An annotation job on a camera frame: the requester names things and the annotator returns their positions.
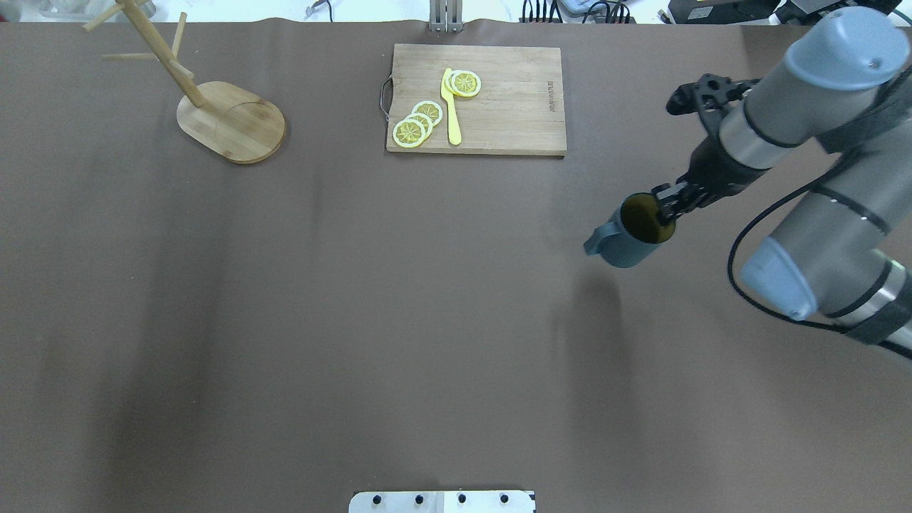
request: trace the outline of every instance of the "metal bracket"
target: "metal bracket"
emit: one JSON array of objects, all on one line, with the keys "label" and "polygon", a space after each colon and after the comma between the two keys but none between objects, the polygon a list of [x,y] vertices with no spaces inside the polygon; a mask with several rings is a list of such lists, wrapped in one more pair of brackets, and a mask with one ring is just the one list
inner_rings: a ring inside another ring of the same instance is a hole
[{"label": "metal bracket", "polygon": [[431,32],[462,32],[462,0],[430,0]]},{"label": "metal bracket", "polygon": [[535,513],[535,492],[445,490],[360,492],[348,513]]}]

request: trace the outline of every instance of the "black cable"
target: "black cable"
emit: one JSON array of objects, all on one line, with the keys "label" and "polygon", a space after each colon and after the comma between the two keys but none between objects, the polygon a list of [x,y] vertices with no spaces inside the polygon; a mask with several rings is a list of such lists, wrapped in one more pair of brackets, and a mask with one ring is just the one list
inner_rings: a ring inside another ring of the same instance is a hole
[{"label": "black cable", "polygon": [[604,5],[604,6],[605,6],[605,20],[607,20],[608,12],[611,11],[611,5],[609,5],[608,2],[606,2],[605,0],[598,0],[598,2],[595,2],[594,4],[592,4],[592,5],[589,6],[589,9],[588,9],[588,10],[586,11],[586,13],[583,15],[583,21],[582,21],[581,23],[585,23],[586,20],[589,18],[589,15],[592,15],[593,19],[596,19],[596,15],[595,15],[595,12],[594,12],[594,9],[596,8],[596,5]]},{"label": "black cable", "polygon": [[905,356],[906,358],[909,358],[910,360],[912,360],[912,350],[909,349],[908,347],[901,346],[899,344],[896,344],[894,342],[890,342],[887,340],[884,340],[883,342],[880,342],[877,345],[886,349],[887,351],[892,351],[892,352],[898,354],[899,356]]},{"label": "black cable", "polygon": [[589,15],[592,15],[592,18],[598,23],[596,14],[593,11],[597,5],[605,6],[604,23],[630,23],[630,7],[624,5],[622,1],[623,0],[599,0],[598,2],[595,2],[589,6],[589,9],[583,15],[583,21],[581,23],[585,23],[589,18]]},{"label": "black cable", "polygon": [[557,0],[551,0],[551,13],[548,16],[548,23],[554,23],[554,13],[557,13],[557,23],[564,23],[564,19],[561,17],[561,9],[557,5]]},{"label": "black cable", "polygon": [[912,19],[910,19],[908,16],[906,16],[906,13],[900,11],[899,9],[893,9],[893,14],[902,18],[902,20],[905,21],[906,23],[908,23],[909,26],[912,26]]},{"label": "black cable", "polygon": [[848,328],[845,328],[843,326],[837,326],[834,324],[826,324],[823,322],[813,322],[810,320],[795,320],[795,319],[785,316],[773,309],[764,307],[762,304],[757,302],[757,300],[752,298],[747,292],[745,292],[744,289],[741,288],[741,286],[738,285],[737,280],[735,280],[734,262],[735,262],[735,257],[738,254],[738,248],[741,246],[741,242],[744,240],[744,237],[746,237],[751,232],[751,230],[753,230],[753,228],[756,225],[758,225],[763,219],[765,219],[768,215],[770,215],[773,212],[775,212],[776,210],[778,210],[784,204],[787,204],[787,203],[791,202],[793,199],[797,198],[798,196],[812,190],[814,187],[816,187],[820,183],[830,180],[831,178],[834,178],[835,176],[838,176],[839,174],[843,173],[846,169],[851,167],[853,163],[855,163],[855,160],[858,158],[859,154],[860,154],[860,152],[857,149],[853,149],[853,150],[850,150],[849,152],[845,153],[839,159],[839,161],[836,162],[836,164],[832,168],[830,168],[829,171],[827,171],[823,175],[819,176],[815,180],[812,180],[811,182],[795,189],[791,193],[787,194],[781,200],[779,200],[776,203],[767,207],[763,212],[760,212],[759,214],[757,214],[756,217],[754,217],[746,226],[744,226],[744,229],[741,230],[741,232],[738,234],[738,236],[735,237],[735,241],[731,244],[731,250],[729,251],[729,259],[728,259],[728,263],[726,264],[725,270],[729,277],[729,284],[731,285],[731,288],[733,288],[734,291],[736,293],[738,293],[738,295],[741,296],[742,299],[747,301],[751,306],[753,306],[754,308],[758,309],[759,311],[761,311],[767,315],[771,315],[771,316],[775,317],[776,319],[784,320],[784,321],[790,322],[792,324],[797,324],[798,326],[806,326],[808,328],[816,328],[818,330],[833,331],[836,333],[843,333],[843,334],[845,334],[849,331]]},{"label": "black cable", "polygon": [[316,2],[314,2],[311,6],[309,6],[307,8],[307,17],[310,17],[312,14],[314,14],[314,11],[316,11],[316,9],[323,4],[326,4],[329,6],[329,21],[330,22],[335,21],[335,20],[333,20],[333,5],[329,3],[329,0],[317,0]]},{"label": "black cable", "polygon": [[877,96],[874,100],[874,107],[879,107],[882,105],[887,98],[893,96],[893,93],[903,85],[904,82],[912,75],[912,65],[909,65],[906,69],[903,69],[903,72],[896,76],[896,78],[887,84],[884,84],[877,92]]}]

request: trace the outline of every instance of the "blue mug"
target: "blue mug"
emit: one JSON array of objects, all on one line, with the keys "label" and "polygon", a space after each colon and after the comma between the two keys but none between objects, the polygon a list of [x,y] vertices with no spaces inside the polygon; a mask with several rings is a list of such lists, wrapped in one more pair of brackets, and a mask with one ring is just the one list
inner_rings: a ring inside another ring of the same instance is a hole
[{"label": "blue mug", "polygon": [[607,223],[596,228],[583,249],[614,267],[633,267],[675,234],[675,222],[663,226],[657,214],[655,196],[631,194]]}]

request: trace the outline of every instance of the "white plate with bolts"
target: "white plate with bolts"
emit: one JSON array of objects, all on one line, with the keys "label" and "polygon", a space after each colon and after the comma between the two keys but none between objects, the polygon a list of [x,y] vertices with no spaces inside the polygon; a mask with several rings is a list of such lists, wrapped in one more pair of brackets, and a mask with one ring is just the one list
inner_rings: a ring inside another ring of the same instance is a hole
[{"label": "white plate with bolts", "polygon": [[348,513],[535,513],[535,492],[449,490],[360,492]]}]

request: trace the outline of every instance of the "mug handle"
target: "mug handle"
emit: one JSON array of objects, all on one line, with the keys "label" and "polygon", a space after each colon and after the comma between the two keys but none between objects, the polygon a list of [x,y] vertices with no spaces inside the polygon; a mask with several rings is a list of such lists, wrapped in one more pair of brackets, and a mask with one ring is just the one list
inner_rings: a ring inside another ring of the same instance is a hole
[{"label": "mug handle", "polygon": [[598,255],[601,253],[602,243],[605,242],[605,239],[610,236],[616,236],[619,233],[621,233],[621,231],[617,227],[617,223],[609,221],[592,232],[592,236],[583,244],[583,249],[586,251],[587,255]]}]

